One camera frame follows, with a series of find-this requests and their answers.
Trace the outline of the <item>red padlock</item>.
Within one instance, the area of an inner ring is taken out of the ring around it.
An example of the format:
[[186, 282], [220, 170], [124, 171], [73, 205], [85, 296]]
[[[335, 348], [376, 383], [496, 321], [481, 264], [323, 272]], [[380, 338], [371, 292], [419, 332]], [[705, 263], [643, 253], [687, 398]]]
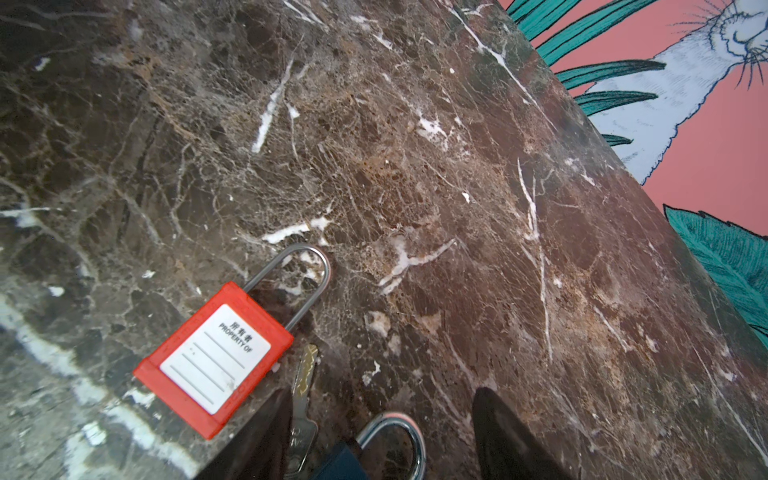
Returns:
[[[300, 252], [319, 258], [323, 276], [293, 317], [281, 324], [250, 292]], [[226, 283], [139, 363], [134, 377], [204, 439], [213, 439], [291, 347], [293, 330], [327, 289], [331, 275], [331, 262], [321, 248], [306, 243], [286, 247], [245, 286]]]

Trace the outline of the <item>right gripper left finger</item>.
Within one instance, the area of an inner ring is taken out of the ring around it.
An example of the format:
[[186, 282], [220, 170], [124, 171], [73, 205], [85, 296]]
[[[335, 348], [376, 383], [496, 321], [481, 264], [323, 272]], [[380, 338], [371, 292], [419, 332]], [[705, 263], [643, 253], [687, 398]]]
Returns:
[[275, 390], [194, 479], [283, 479], [292, 418], [291, 390]]

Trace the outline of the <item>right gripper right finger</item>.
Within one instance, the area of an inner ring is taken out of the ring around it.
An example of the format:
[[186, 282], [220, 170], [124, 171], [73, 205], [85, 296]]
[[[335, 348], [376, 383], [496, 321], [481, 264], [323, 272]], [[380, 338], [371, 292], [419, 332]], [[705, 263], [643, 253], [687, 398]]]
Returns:
[[474, 394], [472, 425], [483, 479], [571, 479], [488, 387], [478, 388]]

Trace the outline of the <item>blue padlock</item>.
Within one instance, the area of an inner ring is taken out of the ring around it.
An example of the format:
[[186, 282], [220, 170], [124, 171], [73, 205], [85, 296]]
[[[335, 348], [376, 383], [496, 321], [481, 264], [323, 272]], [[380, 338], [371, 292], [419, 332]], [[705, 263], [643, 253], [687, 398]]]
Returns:
[[389, 448], [383, 442], [377, 444], [376, 437], [392, 429], [409, 439], [411, 453], [401, 455], [410, 461], [404, 479], [423, 479], [427, 471], [424, 436], [413, 418], [397, 411], [376, 415], [356, 435], [336, 443], [310, 479], [372, 479], [376, 471], [373, 460], [385, 460], [389, 455]]

